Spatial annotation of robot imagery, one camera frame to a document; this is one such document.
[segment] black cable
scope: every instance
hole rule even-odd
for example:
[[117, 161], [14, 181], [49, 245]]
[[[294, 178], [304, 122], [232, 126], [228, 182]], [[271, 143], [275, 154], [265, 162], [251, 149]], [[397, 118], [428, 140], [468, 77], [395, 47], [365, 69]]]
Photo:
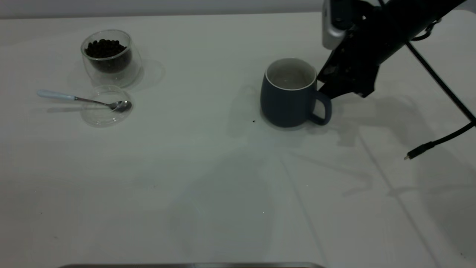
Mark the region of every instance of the black cable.
[[471, 123], [467, 124], [463, 128], [453, 132], [452, 134], [445, 136], [439, 140], [436, 140], [434, 142], [429, 142], [427, 144], [423, 144], [412, 151], [408, 152], [407, 156], [405, 159], [412, 159], [417, 157], [418, 155], [424, 153], [425, 151], [435, 147], [438, 144], [442, 144], [444, 142], [447, 142], [464, 132], [470, 130], [471, 128], [476, 126], [476, 117], [470, 112], [468, 108], [456, 97], [456, 95], [451, 91], [451, 89], [445, 84], [445, 82], [438, 76], [438, 74], [431, 68], [430, 64], [423, 58], [423, 56], [413, 47], [413, 45], [405, 38], [403, 35], [400, 27], [398, 24], [395, 22], [395, 20], [392, 18], [392, 16], [388, 13], [387, 7], [385, 6], [385, 3], [383, 0], [378, 0], [380, 3], [380, 6], [382, 7], [383, 12], [385, 13], [387, 19], [390, 21], [390, 23], [393, 24], [395, 30], [397, 33], [400, 35], [400, 38], [405, 42], [405, 45], [410, 49], [412, 54], [418, 59], [418, 61], [423, 65], [423, 67], [426, 69], [426, 71], [433, 77], [433, 79], [438, 83], [438, 85], [443, 89], [443, 91], [448, 95], [448, 97], [454, 102], [456, 106], [458, 106], [459, 110], [465, 114], [465, 116], [471, 121]]
[[447, 142], [453, 138], [456, 138], [458, 137], [459, 135], [463, 134], [464, 132], [470, 130], [471, 128], [473, 128], [476, 124], [471, 122], [467, 125], [465, 125], [464, 127], [460, 128], [459, 130], [451, 133], [450, 135], [446, 136], [446, 137], [443, 137], [439, 140], [436, 140], [434, 142], [429, 142], [429, 143], [426, 143], [426, 144], [423, 144], [423, 145], [420, 145], [418, 146], [417, 148], [411, 150], [410, 152], [408, 152], [408, 154], [405, 156], [405, 159], [413, 159], [419, 155], [421, 155], [422, 153], [428, 151], [429, 149], [435, 147], [436, 145], [438, 144], [442, 144], [444, 142]]
[[433, 27], [435, 26], [435, 24], [441, 22], [441, 19], [438, 19], [437, 21], [434, 21], [432, 22], [430, 25], [428, 25], [428, 27], [425, 29], [425, 33], [420, 35], [420, 36], [417, 36], [415, 38], [412, 39], [412, 41], [421, 41], [423, 39], [426, 39], [428, 38], [430, 35], [431, 35], [431, 31], [433, 31]]

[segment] blue mug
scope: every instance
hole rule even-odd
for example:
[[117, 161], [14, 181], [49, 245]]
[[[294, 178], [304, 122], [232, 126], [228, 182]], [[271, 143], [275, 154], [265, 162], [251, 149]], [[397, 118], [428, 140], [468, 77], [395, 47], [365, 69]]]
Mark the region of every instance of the blue mug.
[[[316, 100], [324, 105], [324, 118], [314, 114]], [[299, 126], [306, 120], [326, 125], [332, 115], [331, 100], [317, 91], [316, 69], [296, 58], [277, 60], [266, 69], [260, 103], [264, 116], [279, 127]]]

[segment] mug handle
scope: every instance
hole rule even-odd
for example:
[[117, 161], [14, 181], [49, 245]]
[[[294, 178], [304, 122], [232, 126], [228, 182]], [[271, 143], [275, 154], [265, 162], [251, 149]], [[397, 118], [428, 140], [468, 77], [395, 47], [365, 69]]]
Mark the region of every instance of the mug handle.
[[317, 115], [315, 115], [314, 113], [311, 112], [311, 114], [309, 115], [309, 120], [311, 120], [312, 122], [314, 122], [318, 125], [326, 125], [327, 123], [329, 123], [330, 117], [332, 116], [332, 102], [329, 99], [329, 97], [327, 97], [325, 94], [323, 94], [319, 91], [313, 91], [312, 96], [316, 100], [318, 100], [318, 101], [322, 102], [322, 104], [324, 104], [324, 111], [325, 111], [326, 115], [324, 116], [324, 118], [320, 118], [319, 116], [317, 116]]

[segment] white spoon handle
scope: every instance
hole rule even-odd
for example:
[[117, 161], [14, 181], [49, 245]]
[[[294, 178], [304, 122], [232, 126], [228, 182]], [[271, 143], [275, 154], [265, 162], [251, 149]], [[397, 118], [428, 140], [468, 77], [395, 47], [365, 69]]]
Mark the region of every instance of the white spoon handle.
[[76, 100], [76, 97], [73, 95], [68, 95], [68, 94], [63, 94], [63, 93], [59, 93], [55, 91], [43, 90], [43, 89], [36, 91], [36, 94], [38, 94], [38, 96], [42, 98], [69, 100], [69, 101]]

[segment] metal spoon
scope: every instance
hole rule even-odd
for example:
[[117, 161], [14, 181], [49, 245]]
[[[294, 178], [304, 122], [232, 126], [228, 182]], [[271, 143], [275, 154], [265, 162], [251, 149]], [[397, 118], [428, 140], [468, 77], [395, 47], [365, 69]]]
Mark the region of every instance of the metal spoon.
[[58, 100], [68, 100], [68, 101], [80, 101], [80, 102], [88, 102], [88, 103], [97, 103], [101, 104], [104, 106], [109, 107], [111, 110], [114, 110], [115, 112], [122, 113], [130, 108], [132, 108], [132, 103], [129, 101], [119, 101], [115, 103], [102, 103], [102, 102], [97, 102], [94, 100], [88, 100], [88, 99], [83, 99], [79, 98], [73, 95], [67, 95], [55, 91], [49, 91], [49, 90], [38, 90], [36, 91], [36, 94], [42, 98], [50, 98], [50, 99], [58, 99]]

